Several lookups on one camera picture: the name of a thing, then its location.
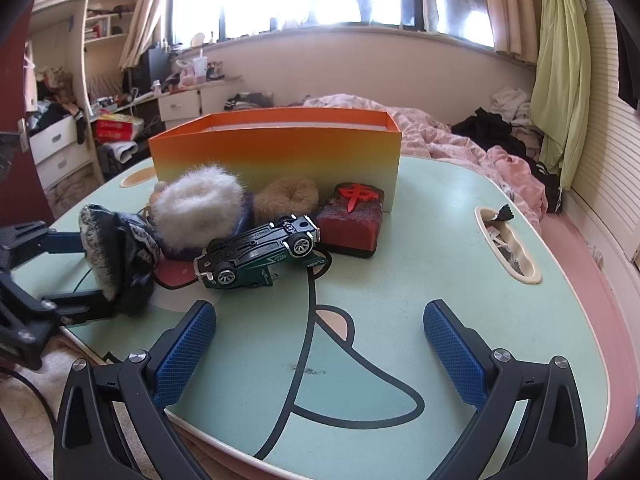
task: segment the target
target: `white fur ball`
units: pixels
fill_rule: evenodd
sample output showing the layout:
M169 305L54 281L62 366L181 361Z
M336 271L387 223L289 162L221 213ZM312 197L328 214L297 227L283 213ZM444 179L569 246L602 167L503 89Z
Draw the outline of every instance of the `white fur ball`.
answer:
M242 187L217 166L186 173L165 187L152 205L153 223L175 250L204 248L229 236L242 211Z

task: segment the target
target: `window sill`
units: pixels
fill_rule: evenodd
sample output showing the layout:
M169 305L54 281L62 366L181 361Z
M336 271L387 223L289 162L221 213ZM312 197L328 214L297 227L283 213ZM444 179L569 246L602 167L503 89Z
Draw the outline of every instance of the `window sill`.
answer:
M356 32L359 34L393 34L395 36L407 36L409 38L421 38L424 40L439 41L441 43L448 43L475 52L480 52L487 56L495 57L503 61L512 63L514 65L529 68L531 71L535 70L535 66L523 61L514 59L513 57L504 56L495 52L492 47L484 46L479 43L473 43L467 40L459 40L453 36L447 34L441 34L439 32L423 32L419 30L403 30L395 27L384 27L381 25L318 25L315 27L300 27L300 28L286 28L283 30L275 30L273 32L262 32L256 36L244 36L242 38L235 38L232 40L226 40L221 43L204 44L202 47L187 48L181 51L176 60L185 60L198 54L200 50L203 52L213 52L220 48L226 48L235 46L247 41L259 41L265 38L282 38L284 36L295 36L298 34L306 34L308 32Z

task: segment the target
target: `white slatted closet door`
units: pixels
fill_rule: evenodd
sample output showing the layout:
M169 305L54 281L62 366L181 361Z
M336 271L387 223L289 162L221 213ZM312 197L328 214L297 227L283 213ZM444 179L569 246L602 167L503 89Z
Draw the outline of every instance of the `white slatted closet door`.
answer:
M591 97L572 187L632 261L640 247L640 114L618 97L618 39L606 0L586 0Z

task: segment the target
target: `brown fluffy scrunchie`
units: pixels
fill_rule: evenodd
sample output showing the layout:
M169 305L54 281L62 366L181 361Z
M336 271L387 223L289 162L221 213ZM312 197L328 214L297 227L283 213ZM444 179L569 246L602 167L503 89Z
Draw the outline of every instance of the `brown fluffy scrunchie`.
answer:
M256 225L278 221L283 216L308 215L318 209L318 188L303 176L286 176L271 182L254 198Z

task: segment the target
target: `hanging green garment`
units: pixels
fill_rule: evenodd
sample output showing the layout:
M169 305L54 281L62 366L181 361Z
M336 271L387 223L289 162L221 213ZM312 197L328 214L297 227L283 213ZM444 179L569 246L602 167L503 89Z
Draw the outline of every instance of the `hanging green garment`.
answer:
M540 56L531 96L531 120L545 133L540 161L574 179L589 118L591 51L584 0L542 0Z

